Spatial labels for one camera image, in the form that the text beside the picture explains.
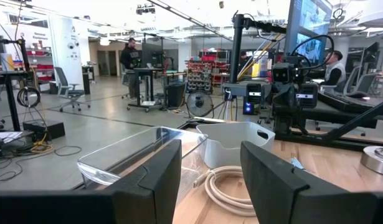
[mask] black fan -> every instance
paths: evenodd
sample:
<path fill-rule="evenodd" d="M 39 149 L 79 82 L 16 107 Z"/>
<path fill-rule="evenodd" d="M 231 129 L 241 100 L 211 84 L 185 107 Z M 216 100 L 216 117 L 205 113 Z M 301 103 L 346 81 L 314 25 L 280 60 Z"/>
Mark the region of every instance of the black fan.
<path fill-rule="evenodd" d="M 186 106 L 189 114 L 192 113 L 198 117 L 207 116 L 214 110 L 212 98 L 203 92 L 190 93 L 187 97 Z"/>

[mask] person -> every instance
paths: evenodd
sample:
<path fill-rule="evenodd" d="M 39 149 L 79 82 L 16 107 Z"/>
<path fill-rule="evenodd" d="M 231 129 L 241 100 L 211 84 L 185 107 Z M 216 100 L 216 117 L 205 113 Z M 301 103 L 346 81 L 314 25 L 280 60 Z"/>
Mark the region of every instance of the person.
<path fill-rule="evenodd" d="M 130 38 L 129 42 L 125 44 L 125 48 L 122 50 L 120 62 L 125 66 L 125 73 L 128 76 L 128 88 L 129 97 L 131 101 L 136 101 L 136 74 L 133 71 L 135 68 L 135 62 L 139 59 L 139 53 L 135 49 L 136 41 L 134 38 Z"/>
<path fill-rule="evenodd" d="M 247 56 L 246 52 L 241 52 L 240 54 L 240 65 L 239 65 L 239 72 L 241 72 L 241 69 L 247 64 L 250 57 Z"/>
<path fill-rule="evenodd" d="M 345 66 L 342 64 L 341 60 L 343 55 L 340 51 L 334 50 L 334 53 L 331 55 L 327 54 L 326 60 L 327 69 L 324 76 L 324 82 L 320 85 L 336 85 L 334 90 L 336 92 L 343 92 L 343 88 L 346 84 L 346 71 Z"/>

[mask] concrete floor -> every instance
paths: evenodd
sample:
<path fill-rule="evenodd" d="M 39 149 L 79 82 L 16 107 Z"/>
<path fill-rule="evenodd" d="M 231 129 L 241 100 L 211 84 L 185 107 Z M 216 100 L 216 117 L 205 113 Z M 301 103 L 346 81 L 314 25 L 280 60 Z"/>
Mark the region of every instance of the concrete floor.
<path fill-rule="evenodd" d="M 128 92 L 128 88 L 123 86 L 117 77 L 97 77 L 97 84 L 91 85 L 91 95 L 82 97 L 80 101 L 87 101 L 92 106 L 88 109 L 81 105 L 82 110 L 77 111 L 70 106 L 64 108 L 64 112 L 59 112 L 61 103 L 66 102 L 56 95 L 42 94 L 42 105 L 37 109 L 44 112 L 46 119 L 62 121 L 65 126 L 65 137 L 54 139 L 55 149 L 62 146 L 80 146 L 82 152 L 76 155 L 59 157 L 55 154 L 21 162 L 22 174 L 12 180 L 0 182 L 0 190 L 67 190 L 82 183 L 82 176 L 77 169 L 77 159 L 83 155 L 96 151 L 102 147 L 127 138 L 140 131 L 152 126 L 167 126 L 176 128 L 187 120 L 186 114 L 172 114 L 167 111 L 150 109 L 145 113 L 141 108 L 126 109 L 130 102 L 122 100 L 121 95 Z M 160 82 L 155 82 L 154 92 L 162 92 Z M 218 95 L 220 90 L 215 89 L 212 95 L 214 105 L 222 102 L 222 97 Z M 12 127 L 6 92 L 2 93 L 0 101 L 0 119 L 6 120 L 6 129 Z M 242 100 L 239 99 L 238 120 L 256 122 L 256 116 L 242 115 Z M 232 108 L 235 117 L 235 105 Z M 219 115 L 222 106 L 218 106 L 215 111 L 215 118 Z M 26 109 L 17 106 L 20 122 L 32 120 L 30 113 Z M 39 115 L 32 110 L 32 115 L 37 119 Z M 313 122 L 308 123 L 308 128 L 313 128 Z M 367 136 L 383 137 L 383 122 L 379 121 L 377 129 L 368 129 Z M 20 167 L 12 163 L 5 169 L 0 169 L 0 175 L 8 171 L 20 171 Z"/>

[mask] metal base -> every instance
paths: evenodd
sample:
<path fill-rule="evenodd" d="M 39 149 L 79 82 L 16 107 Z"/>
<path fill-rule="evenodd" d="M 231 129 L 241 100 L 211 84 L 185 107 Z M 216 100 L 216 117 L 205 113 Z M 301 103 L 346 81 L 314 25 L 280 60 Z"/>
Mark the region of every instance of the metal base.
<path fill-rule="evenodd" d="M 378 155 L 378 152 L 376 150 L 378 146 L 369 146 L 364 149 L 364 153 L 361 156 L 361 164 L 366 166 L 367 168 L 383 174 L 383 157 Z"/>

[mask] ceiling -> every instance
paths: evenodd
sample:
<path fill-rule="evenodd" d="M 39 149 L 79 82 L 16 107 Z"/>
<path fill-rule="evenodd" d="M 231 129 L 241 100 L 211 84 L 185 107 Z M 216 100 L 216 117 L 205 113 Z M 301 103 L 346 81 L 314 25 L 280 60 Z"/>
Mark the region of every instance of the ceiling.
<path fill-rule="evenodd" d="M 369 35 L 372 35 L 383 31 L 383 29 L 364 30 L 364 27 L 357 26 L 358 18 L 355 19 L 354 16 L 364 9 L 365 0 L 328 1 L 334 6 L 334 10 L 342 8 L 344 11 L 342 18 L 336 21 L 338 26 L 335 23 L 331 25 L 329 32 L 331 35 L 367 35 L 366 31 L 371 31 Z M 10 5 L 10 2 L 12 1 L 0 0 L 0 4 Z M 219 7 L 219 0 L 162 0 L 162 2 L 177 9 L 180 13 L 186 13 L 187 16 L 227 37 L 233 36 L 231 18 L 236 11 L 238 13 L 249 13 L 256 20 L 281 24 L 288 19 L 290 5 L 290 0 L 223 0 L 223 8 Z M 93 22 L 90 23 L 90 29 L 96 30 L 98 35 L 107 35 L 116 39 L 129 37 L 142 39 L 143 32 L 158 34 L 178 41 L 192 36 L 217 36 L 158 6 L 155 6 L 154 14 L 143 13 L 137 15 L 136 9 L 138 5 L 151 5 L 146 0 L 32 0 L 29 4 L 39 7 L 35 7 L 36 10 L 33 10 L 33 12 L 45 10 L 45 14 L 53 12 L 62 16 L 80 18 L 90 16 L 90 20 Z M 18 9 L 14 7 L 12 13 L 17 12 Z M 244 34 L 256 35 L 256 30 L 245 30 Z"/>

